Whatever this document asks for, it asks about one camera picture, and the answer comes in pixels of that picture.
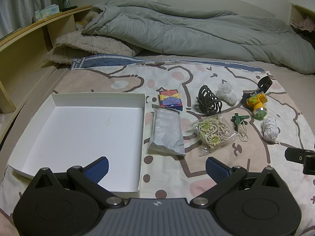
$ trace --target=white logo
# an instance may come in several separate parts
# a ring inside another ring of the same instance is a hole
[[[157,207],[158,207],[158,206],[161,206],[162,204],[163,204],[163,203],[160,202],[159,200],[153,202],[153,205],[156,205]]]

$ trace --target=metal screw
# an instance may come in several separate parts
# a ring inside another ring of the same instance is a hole
[[[204,206],[206,204],[208,204],[208,199],[204,198],[204,197],[197,197],[193,199],[193,203],[195,203],[198,206]]]
[[[116,196],[112,196],[106,199],[106,202],[110,205],[117,206],[119,203],[122,202],[122,199]]]

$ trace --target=black coiled cable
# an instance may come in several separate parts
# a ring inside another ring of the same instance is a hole
[[[207,85],[203,85],[198,93],[197,101],[199,108],[205,115],[214,115],[221,112],[222,102]]]

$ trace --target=cartoon print blanket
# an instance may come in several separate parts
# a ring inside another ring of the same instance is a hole
[[[280,144],[266,143],[262,139],[261,121],[252,118],[251,111],[241,104],[243,92],[256,90],[262,77],[269,75],[273,81],[266,93],[268,115],[277,120]],[[302,221],[296,235],[312,236],[315,229],[315,176],[303,175],[300,164],[285,160],[287,147],[314,149],[315,137],[297,106],[269,72],[252,72],[242,69],[192,62],[143,62],[128,66],[107,66],[71,70],[55,88],[55,93],[72,92],[136,92],[145,93],[145,140],[140,195],[142,198],[179,198],[190,201],[193,197],[215,185],[206,174],[208,156],[199,156],[201,145],[187,129],[195,120],[204,116],[196,109],[196,96],[203,84],[216,93],[218,85],[230,82],[237,96],[234,107],[223,102],[222,113],[230,121],[234,113],[250,115],[247,132],[248,142],[239,139],[215,150],[211,156],[228,166],[241,165],[250,172],[261,172],[264,167],[274,167],[287,183],[302,210]],[[177,89],[182,103],[181,127],[185,142],[185,157],[148,151],[151,136],[153,109],[159,104],[159,90]],[[7,214],[13,211],[16,202],[4,203],[9,195],[7,169],[0,188],[0,207]],[[27,183],[22,182],[23,192]]]

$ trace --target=bottle label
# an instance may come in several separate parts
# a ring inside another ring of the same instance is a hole
[[[63,3],[63,8],[69,8],[69,7],[71,7],[70,0],[65,0]]]

